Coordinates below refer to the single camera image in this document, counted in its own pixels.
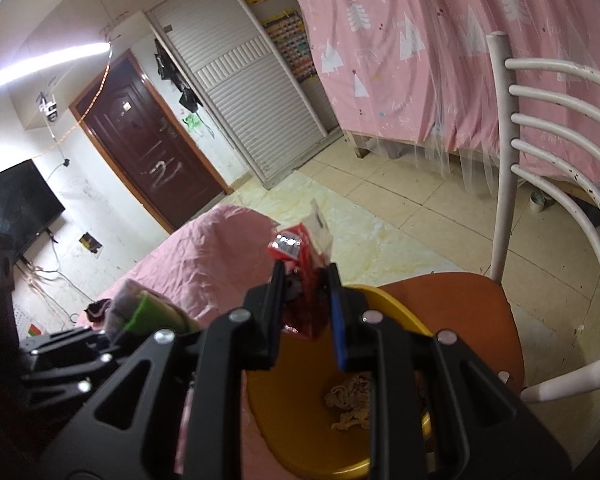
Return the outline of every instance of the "brown wooden door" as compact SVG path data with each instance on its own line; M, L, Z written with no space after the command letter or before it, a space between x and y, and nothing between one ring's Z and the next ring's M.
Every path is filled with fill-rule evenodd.
M80 115L96 90L76 105ZM129 58L112 67L85 122L131 185L173 228L223 192Z

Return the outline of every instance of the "white wall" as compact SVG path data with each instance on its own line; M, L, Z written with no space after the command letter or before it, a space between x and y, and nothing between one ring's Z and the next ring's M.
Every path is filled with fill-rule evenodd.
M65 112L54 125L56 135L61 136L73 124L71 113ZM51 145L46 128L23 130L8 93L0 90L0 171ZM52 280L42 283L48 298L34 292L23 280L17 280L13 295L15 304L40 328L50 332L71 326L67 316L50 298L69 313L82 311L88 304L85 295L95 298L167 237L80 128L61 146L71 163L68 168L59 168L48 184L66 211L52 225L52 231L59 242L56 251L60 270L81 292L57 274L48 274ZM55 148L36 158L35 163L47 178L53 168L62 163L62 156ZM103 244L99 254L90 253L78 241L85 232ZM57 268L51 244L44 234L25 256L45 269Z
M155 62L156 47L154 35L149 34L136 43L131 48L131 52L136 56L138 63L171 110L173 110L178 120L181 121L188 116L190 111L179 103L182 96L181 92L176 88L174 83L170 80L161 79L158 74L158 66ZM206 158L209 159L222 178L224 178L225 182L231 185L244 176L247 173L247 169L208 112L200 107L198 113L209 128L207 129L204 125L193 130L190 130L186 125L185 128L189 131L193 140L196 141L200 150L206 155Z

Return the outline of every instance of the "ceiling light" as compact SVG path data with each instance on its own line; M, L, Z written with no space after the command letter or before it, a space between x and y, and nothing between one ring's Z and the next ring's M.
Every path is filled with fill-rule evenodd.
M0 86L13 81L19 77L33 74L50 66L80 59L81 57L104 54L111 48L109 43L91 43L83 46L72 46L57 52L44 54L43 56L31 57L19 61L7 68L0 70Z

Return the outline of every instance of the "tiled floor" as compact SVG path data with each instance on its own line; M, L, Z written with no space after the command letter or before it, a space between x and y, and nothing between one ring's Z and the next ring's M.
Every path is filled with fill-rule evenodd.
M488 271L496 201L467 193L459 166L452 164L451 176L442 178L401 160L374 154L361 160L340 139L299 172L309 179L295 173L269 192L251 182L229 200L291 222L301 217L297 206L306 208L317 195L329 209L334 259L349 283L378 285L427 269ZM304 191L296 191L290 206L288 195L298 189ZM523 345L526 381L534 384L600 358L600 268L571 216L560 205L533 213L530 191L518 190L503 286ZM398 242L400 249L392 249ZM600 391L533 410L575 463L600 437Z

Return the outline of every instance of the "television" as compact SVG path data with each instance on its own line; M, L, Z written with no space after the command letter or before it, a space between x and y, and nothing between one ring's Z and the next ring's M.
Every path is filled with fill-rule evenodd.
M0 232L11 235L16 257L63 211L32 160L0 172Z

